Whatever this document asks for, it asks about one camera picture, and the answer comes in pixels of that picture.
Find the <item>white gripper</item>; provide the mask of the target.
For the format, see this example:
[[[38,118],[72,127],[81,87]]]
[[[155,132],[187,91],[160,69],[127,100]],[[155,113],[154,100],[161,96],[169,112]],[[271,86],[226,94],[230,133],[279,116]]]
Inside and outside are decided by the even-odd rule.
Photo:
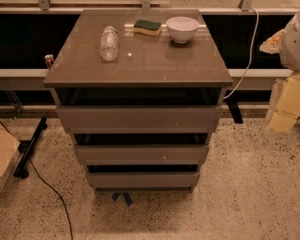
[[[285,29],[264,41],[259,50],[268,54],[276,54],[280,50],[281,64],[300,72],[300,10]],[[293,73],[285,80],[276,80],[269,105],[267,129],[272,133],[287,133],[291,130],[300,118],[300,73]]]

